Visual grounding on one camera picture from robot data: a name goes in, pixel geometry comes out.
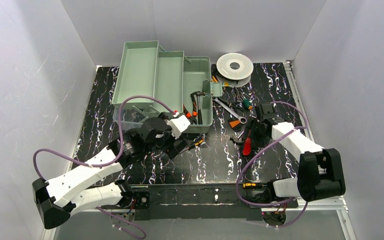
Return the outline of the steel claw hammer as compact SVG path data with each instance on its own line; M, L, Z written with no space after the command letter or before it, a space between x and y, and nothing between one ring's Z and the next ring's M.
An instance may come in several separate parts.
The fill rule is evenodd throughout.
M202 110L201 110L201 104L200 104L200 97L205 96L206 92L202 91L195 91L190 94L192 105L193 105L193 112L192 115L197 118L197 124L202 125L203 124L203 117L202 117Z

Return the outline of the red utility knife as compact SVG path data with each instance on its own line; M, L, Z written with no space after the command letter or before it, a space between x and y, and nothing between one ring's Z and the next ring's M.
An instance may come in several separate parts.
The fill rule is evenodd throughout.
M249 156L252 152L252 140L250 137L247 137L242 145L242 155Z

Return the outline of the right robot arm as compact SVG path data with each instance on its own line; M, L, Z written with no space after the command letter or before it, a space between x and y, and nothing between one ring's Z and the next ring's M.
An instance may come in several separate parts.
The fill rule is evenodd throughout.
M301 130L275 113L272 103L255 107L256 116L245 128L241 153L248 156L258 148L281 144L298 161L296 177L271 180L267 183L243 183L243 189L262 189L247 196L254 206L285 203L302 198L307 202L342 196L346 192L341 155L335 148L325 148L307 138Z

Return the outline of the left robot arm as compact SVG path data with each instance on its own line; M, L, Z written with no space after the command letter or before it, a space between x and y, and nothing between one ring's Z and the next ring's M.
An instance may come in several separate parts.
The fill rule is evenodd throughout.
M139 202L125 180L92 187L108 175L142 161L152 150L175 158L188 144L181 138L190 127L184 115L170 120L160 116L147 119L139 128L125 131L97 155L58 177L42 177L32 183L34 202L43 226L49 230L65 223L71 216L101 206L127 207Z

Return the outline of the orange black long-nose pliers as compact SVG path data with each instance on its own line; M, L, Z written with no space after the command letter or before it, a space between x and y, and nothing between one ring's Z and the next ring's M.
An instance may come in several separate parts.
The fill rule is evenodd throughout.
M183 113L185 114L186 118L189 120L190 124L197 125L198 120L196 119L196 117L186 109L185 105L183 105L182 108L183 108Z

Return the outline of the green plastic tool box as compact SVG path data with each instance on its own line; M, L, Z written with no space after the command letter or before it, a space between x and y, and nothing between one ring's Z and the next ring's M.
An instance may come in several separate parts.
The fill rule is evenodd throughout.
M222 84L212 81L210 58L167 51L157 40L125 42L111 100L113 120L127 130L167 108L192 113L194 92L204 93L201 112L186 132L206 134L213 125L213 98L223 94Z

